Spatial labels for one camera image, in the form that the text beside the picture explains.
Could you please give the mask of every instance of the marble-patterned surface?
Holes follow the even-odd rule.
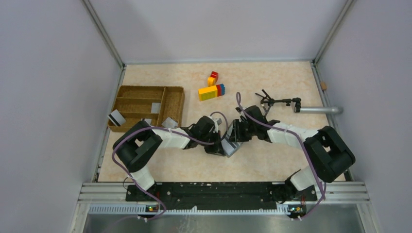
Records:
[[[219,73],[224,96],[199,101],[198,89],[207,87],[211,71]],[[182,86],[185,104],[182,125],[188,126],[213,111],[223,112],[229,122],[239,117],[235,94],[242,105],[259,105],[265,89],[274,99],[300,97],[304,106],[321,106],[309,62],[202,63],[127,66],[123,85]],[[291,107],[277,104],[267,117],[298,127],[319,129],[327,125],[325,115],[295,114]],[[123,181],[126,174],[111,160],[113,143],[122,133],[110,132],[99,181]],[[283,181],[308,163],[301,150],[270,144],[254,138],[244,143],[231,158],[206,154],[203,147],[191,150],[158,149],[148,166],[158,182]]]

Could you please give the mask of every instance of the red lego brick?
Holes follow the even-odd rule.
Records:
[[[220,87],[220,85],[216,85],[216,88],[218,89],[218,96],[222,95],[222,88]]]
[[[219,73],[218,72],[212,71],[210,76],[213,77],[213,78],[216,78],[216,81],[218,81],[218,79],[219,79]]]

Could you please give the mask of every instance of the wicker basket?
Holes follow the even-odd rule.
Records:
[[[118,110],[126,119],[120,127],[108,121],[113,132],[126,132],[142,119],[152,119],[151,125],[161,127],[170,117],[180,126],[185,91],[181,86],[121,86],[112,111]],[[151,113],[152,103],[160,103],[160,112]]]

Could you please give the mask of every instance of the gray wall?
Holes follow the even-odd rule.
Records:
[[[331,102],[385,232],[412,216],[412,1],[357,1],[320,63]]]
[[[312,59],[346,0],[91,0],[126,63]]]
[[[0,3],[0,232],[67,232],[119,68],[79,0]]]

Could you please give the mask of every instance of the black tripod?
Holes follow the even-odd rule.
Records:
[[[258,95],[258,96],[260,96],[260,97],[262,97],[262,100],[260,101],[260,104],[262,105],[263,110],[265,110],[265,117],[266,117],[266,115],[269,113],[270,108],[271,108],[271,107],[273,106],[273,104],[275,104],[275,103],[286,103],[286,106],[290,106],[290,105],[291,105],[291,102],[294,102],[294,103],[296,103],[296,104],[295,104],[295,108],[299,108],[299,109],[300,109],[300,101],[301,101],[300,98],[275,100],[275,99],[271,98],[271,97],[269,96],[269,94],[266,93],[265,90],[262,89],[262,92],[263,92],[266,96],[263,96],[263,95],[258,94],[258,93],[255,93],[255,94]]]

